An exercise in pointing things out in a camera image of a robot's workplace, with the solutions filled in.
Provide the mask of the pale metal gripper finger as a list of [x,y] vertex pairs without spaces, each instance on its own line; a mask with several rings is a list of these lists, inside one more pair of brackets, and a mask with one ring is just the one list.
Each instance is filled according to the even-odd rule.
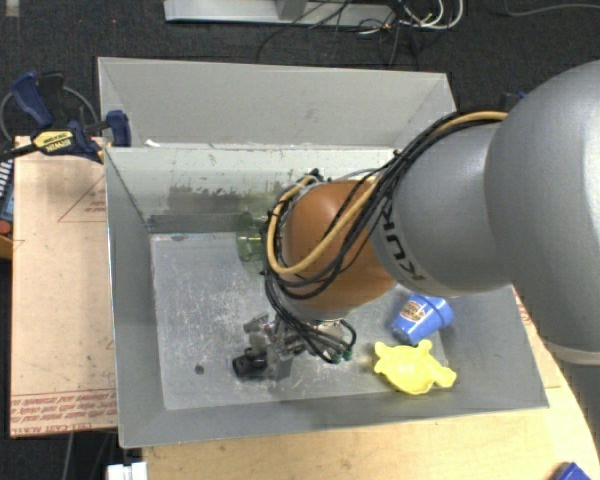
[[271,343],[271,320],[268,313],[261,313],[243,325],[247,335],[247,349],[250,351],[266,351]]
[[279,381],[288,378],[295,354],[280,354],[277,351],[267,352],[267,377]]

